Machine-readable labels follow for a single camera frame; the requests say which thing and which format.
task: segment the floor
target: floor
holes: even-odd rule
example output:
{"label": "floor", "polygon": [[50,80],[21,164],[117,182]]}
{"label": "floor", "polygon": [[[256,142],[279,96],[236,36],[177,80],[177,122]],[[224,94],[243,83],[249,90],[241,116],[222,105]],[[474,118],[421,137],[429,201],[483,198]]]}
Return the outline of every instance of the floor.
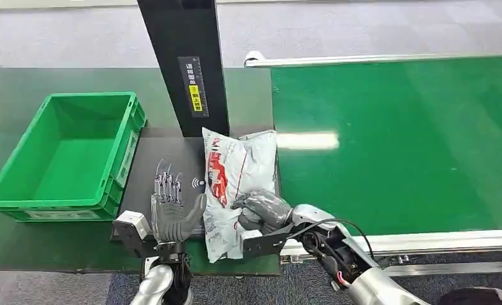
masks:
{"label": "floor", "polygon": [[[502,53],[502,0],[391,0],[218,5],[223,63],[363,54]],[[0,66],[155,67],[136,7],[0,11]],[[502,274],[399,278],[431,302],[454,287],[502,288]],[[128,304],[135,276],[0,272],[0,304]],[[201,277],[197,304],[349,304],[319,266],[281,278]]]}
{"label": "floor", "polygon": [[[502,52],[502,0],[218,5],[226,67],[268,58]],[[134,6],[0,11],[0,66],[155,67]]]}

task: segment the green plastic crate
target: green plastic crate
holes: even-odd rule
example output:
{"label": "green plastic crate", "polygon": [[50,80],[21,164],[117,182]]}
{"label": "green plastic crate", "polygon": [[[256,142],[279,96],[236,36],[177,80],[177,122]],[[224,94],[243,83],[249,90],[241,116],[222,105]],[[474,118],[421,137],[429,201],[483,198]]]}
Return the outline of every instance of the green plastic crate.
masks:
{"label": "green plastic crate", "polygon": [[145,123],[134,92],[49,95],[0,172],[0,212],[113,220]]}

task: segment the gray glove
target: gray glove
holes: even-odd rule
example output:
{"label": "gray glove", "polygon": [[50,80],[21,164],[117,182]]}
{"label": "gray glove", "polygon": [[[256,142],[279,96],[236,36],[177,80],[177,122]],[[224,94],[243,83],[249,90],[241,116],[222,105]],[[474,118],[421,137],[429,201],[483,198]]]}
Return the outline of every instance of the gray glove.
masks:
{"label": "gray glove", "polygon": [[174,202],[161,201],[152,195],[152,220],[154,237],[159,243],[182,242],[191,236],[206,209],[206,195],[199,194],[189,213]]}
{"label": "gray glove", "polygon": [[257,229],[263,234],[282,228],[292,210],[285,200],[266,190],[253,191],[236,200],[233,208],[243,208],[238,222],[244,229]]}

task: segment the white plastic bag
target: white plastic bag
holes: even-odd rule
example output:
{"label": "white plastic bag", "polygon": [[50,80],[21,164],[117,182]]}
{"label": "white plastic bag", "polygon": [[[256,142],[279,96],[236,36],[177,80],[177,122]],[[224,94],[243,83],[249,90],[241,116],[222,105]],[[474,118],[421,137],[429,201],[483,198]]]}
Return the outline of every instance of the white plastic bag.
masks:
{"label": "white plastic bag", "polygon": [[274,130],[253,133],[239,139],[202,128],[206,156],[207,206],[204,213],[208,258],[241,259],[238,225],[241,209],[232,210],[242,194],[266,189],[275,191]]}

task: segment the yellow label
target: yellow label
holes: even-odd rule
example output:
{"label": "yellow label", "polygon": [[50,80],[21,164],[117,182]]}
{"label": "yellow label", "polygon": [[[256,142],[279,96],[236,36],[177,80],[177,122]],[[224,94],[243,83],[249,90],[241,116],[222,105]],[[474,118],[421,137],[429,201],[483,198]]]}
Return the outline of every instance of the yellow label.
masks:
{"label": "yellow label", "polygon": [[191,94],[191,102],[193,103],[193,110],[202,111],[202,103],[200,101],[199,86],[189,85],[189,93]]}

